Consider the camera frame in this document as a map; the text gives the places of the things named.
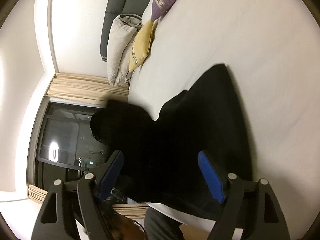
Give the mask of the dark window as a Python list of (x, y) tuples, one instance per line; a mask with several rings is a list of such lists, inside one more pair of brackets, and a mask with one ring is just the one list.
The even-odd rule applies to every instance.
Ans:
[(79, 179), (107, 161), (110, 149), (97, 141), (89, 127), (100, 107), (45, 97), (31, 133), (27, 182), (41, 189), (58, 178)]

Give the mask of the dark grey headboard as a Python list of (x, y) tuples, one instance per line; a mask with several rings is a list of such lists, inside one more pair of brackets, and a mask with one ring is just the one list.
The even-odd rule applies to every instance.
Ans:
[(113, 20), (120, 14), (142, 16), (149, 0), (108, 0), (100, 40), (100, 55), (107, 61), (107, 44)]

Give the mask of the white folded duvet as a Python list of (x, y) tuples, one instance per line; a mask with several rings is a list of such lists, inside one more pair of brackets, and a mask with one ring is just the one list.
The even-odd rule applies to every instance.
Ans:
[(107, 44), (107, 78), (111, 85), (124, 82), (129, 73), (132, 45), (142, 28), (142, 17), (120, 14), (112, 22)]

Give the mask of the white bed sheet mattress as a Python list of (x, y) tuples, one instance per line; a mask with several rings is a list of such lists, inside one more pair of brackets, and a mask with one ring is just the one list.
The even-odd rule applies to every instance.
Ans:
[(319, 0), (177, 0), (129, 101), (157, 118), (217, 63), (240, 94), (254, 175), (269, 180), (291, 238), (301, 239), (319, 213)]

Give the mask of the yellow pillow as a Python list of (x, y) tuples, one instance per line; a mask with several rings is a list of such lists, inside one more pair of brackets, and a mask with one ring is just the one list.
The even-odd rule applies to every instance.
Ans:
[(149, 55), (153, 41), (153, 21), (148, 20), (135, 36), (129, 63), (129, 72), (141, 66)]

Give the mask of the black pants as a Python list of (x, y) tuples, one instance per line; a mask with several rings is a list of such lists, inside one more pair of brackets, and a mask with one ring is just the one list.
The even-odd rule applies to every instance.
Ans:
[(142, 107), (109, 100), (89, 126), (95, 139), (123, 153), (115, 188), (137, 202), (216, 220), (223, 208), (198, 166), (201, 151), (226, 172), (253, 177), (244, 118), (224, 64), (167, 101), (156, 120)]

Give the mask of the beige curtain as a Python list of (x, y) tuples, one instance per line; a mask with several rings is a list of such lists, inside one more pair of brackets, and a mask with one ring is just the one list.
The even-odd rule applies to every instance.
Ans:
[(27, 160), (29, 200), (41, 205), (47, 194), (46, 191), (35, 186), (35, 161), (36, 145), (49, 100), (59, 99), (61, 102), (71, 105), (102, 107), (107, 99), (127, 101), (128, 96), (129, 87), (127, 84), (112, 86), (105, 77), (71, 73), (57, 73), (55, 75), (41, 100), (31, 132)]

